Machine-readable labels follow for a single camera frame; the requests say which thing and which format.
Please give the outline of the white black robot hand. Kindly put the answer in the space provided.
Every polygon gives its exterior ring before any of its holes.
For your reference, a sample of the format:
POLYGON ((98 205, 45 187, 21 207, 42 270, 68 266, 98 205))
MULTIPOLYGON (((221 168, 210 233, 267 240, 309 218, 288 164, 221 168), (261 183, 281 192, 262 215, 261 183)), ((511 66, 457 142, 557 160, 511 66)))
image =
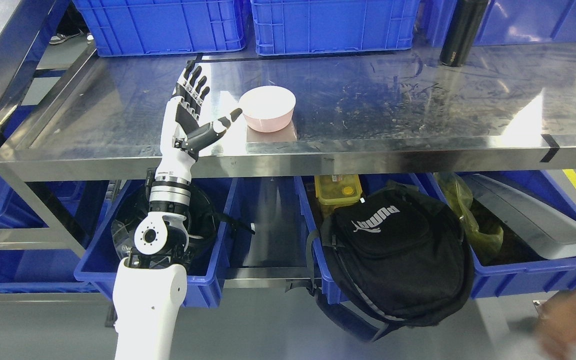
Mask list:
POLYGON ((219 141, 242 115, 243 110, 235 108, 225 116, 199 125, 205 98, 210 93, 207 82, 201 66, 191 61, 174 85, 164 110, 159 143, 161 160, 155 171, 156 179, 189 183, 201 150, 219 141))

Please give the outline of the blurred human hand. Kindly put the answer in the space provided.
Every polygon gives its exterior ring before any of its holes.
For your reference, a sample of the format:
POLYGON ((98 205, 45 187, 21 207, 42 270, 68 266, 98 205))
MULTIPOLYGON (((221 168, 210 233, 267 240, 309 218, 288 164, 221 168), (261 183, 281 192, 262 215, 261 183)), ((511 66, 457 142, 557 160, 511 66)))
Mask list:
POLYGON ((570 359, 576 347, 576 292, 546 301, 535 326, 535 337, 552 360, 570 359))

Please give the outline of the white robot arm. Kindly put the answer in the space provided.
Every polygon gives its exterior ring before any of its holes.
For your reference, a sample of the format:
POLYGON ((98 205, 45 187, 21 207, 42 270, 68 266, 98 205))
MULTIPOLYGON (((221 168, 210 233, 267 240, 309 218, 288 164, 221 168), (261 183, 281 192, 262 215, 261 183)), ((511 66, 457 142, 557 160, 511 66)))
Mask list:
POLYGON ((157 170, 147 181, 147 214, 119 261, 112 292, 116 360, 168 360, 186 298, 191 175, 157 170))

